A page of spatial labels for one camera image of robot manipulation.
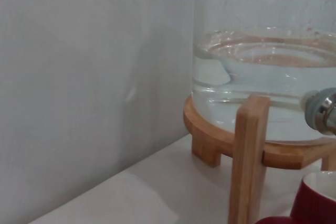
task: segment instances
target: white countertop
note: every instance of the white countertop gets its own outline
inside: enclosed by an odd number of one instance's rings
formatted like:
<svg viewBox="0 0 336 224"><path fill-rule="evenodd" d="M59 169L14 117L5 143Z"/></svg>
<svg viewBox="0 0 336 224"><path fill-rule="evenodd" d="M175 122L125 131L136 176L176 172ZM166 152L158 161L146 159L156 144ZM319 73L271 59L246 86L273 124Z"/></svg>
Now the white countertop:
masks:
<svg viewBox="0 0 336 224"><path fill-rule="evenodd" d="M302 176L319 170L267 169L260 217L285 215ZM209 168L188 135L31 224L224 224L232 160Z"/></svg>

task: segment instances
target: wooden stand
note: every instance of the wooden stand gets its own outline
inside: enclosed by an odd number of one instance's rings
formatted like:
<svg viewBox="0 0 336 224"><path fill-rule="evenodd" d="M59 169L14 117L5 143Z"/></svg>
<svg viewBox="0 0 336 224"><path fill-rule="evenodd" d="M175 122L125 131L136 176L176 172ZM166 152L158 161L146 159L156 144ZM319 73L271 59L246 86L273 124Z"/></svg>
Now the wooden stand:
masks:
<svg viewBox="0 0 336 224"><path fill-rule="evenodd" d="M254 224L258 220L266 167L302 169L322 158L322 170L336 170L336 142L286 145L265 142L267 97L251 95L237 111L235 134L203 119L189 97L184 123L193 136L192 152L210 167L221 154L233 157L228 224Z"/></svg>

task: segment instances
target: wooden leg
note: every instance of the wooden leg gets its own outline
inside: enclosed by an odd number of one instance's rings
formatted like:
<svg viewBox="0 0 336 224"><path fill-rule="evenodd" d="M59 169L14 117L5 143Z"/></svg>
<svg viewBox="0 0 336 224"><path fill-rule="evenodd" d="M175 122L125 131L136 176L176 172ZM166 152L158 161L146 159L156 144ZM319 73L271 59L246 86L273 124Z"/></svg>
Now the wooden leg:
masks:
<svg viewBox="0 0 336 224"><path fill-rule="evenodd" d="M270 100L251 95L237 111L228 224L259 217L266 167L262 164Z"/></svg>
<svg viewBox="0 0 336 224"><path fill-rule="evenodd" d="M210 167L221 164L221 153L215 146L204 144L204 142L193 136L192 152Z"/></svg>
<svg viewBox="0 0 336 224"><path fill-rule="evenodd" d="M336 170L336 153L332 153L322 159L321 170Z"/></svg>

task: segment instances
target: glass jar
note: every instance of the glass jar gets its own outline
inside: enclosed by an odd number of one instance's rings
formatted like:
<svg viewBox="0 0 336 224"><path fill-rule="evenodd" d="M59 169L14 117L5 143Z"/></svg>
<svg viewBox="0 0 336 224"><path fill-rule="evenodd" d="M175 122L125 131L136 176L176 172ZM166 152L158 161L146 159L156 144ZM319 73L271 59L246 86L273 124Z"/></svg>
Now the glass jar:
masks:
<svg viewBox="0 0 336 224"><path fill-rule="evenodd" d="M195 0L193 101L233 132L250 94L271 98L267 140L315 143L301 97L336 86L336 0Z"/></svg>

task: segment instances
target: red mug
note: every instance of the red mug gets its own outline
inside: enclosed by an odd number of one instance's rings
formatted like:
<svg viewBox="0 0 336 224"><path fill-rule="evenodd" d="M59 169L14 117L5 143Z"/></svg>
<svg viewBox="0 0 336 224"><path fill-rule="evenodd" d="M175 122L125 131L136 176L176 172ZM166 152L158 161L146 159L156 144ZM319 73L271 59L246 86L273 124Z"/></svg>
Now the red mug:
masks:
<svg viewBox="0 0 336 224"><path fill-rule="evenodd" d="M336 224L336 172L306 175L290 217L268 217L256 224Z"/></svg>

